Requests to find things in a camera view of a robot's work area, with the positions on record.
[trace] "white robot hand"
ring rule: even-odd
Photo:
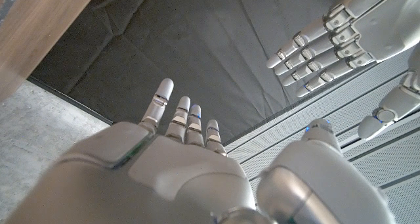
[[[200,106],[182,97],[165,136],[156,134],[172,89],[161,82],[139,125],[119,122],[71,147],[7,223],[214,224],[226,210],[255,210],[215,120],[203,139]]]
[[[395,223],[381,190],[341,154],[331,124],[311,122],[260,174],[259,210],[232,210],[220,224]]]
[[[366,116],[358,128],[359,137],[372,139],[394,122],[401,120],[420,107],[420,44],[408,61],[406,76],[379,103],[372,116]]]
[[[303,97],[372,62],[382,62],[420,40],[420,0],[340,0],[298,32],[268,62],[290,85],[323,70],[297,91]]]

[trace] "concrete floor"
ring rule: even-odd
[[[65,150],[108,126],[27,81],[0,102],[0,223]]]

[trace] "wooden board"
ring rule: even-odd
[[[16,0],[0,26],[0,101],[14,93],[90,0]]]

